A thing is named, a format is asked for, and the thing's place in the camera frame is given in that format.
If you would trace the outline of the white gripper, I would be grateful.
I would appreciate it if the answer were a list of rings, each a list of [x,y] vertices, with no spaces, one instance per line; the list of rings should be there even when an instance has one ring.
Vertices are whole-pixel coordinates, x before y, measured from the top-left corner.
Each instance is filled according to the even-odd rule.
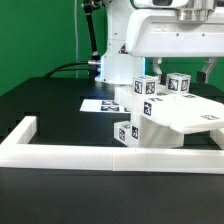
[[[135,57],[153,58],[161,85],[166,84],[166,74],[160,68],[162,59],[154,57],[210,57],[196,77],[198,83],[207,83],[216,57],[224,57],[224,8],[198,23],[178,21],[175,10],[136,10],[128,22],[126,50]]]

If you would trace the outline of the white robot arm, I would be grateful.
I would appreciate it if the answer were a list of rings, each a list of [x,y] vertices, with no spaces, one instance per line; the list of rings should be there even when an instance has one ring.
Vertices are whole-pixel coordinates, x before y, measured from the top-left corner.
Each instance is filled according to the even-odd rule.
[[[224,6],[217,0],[101,0],[108,22],[99,82],[130,84],[145,60],[224,57]]]

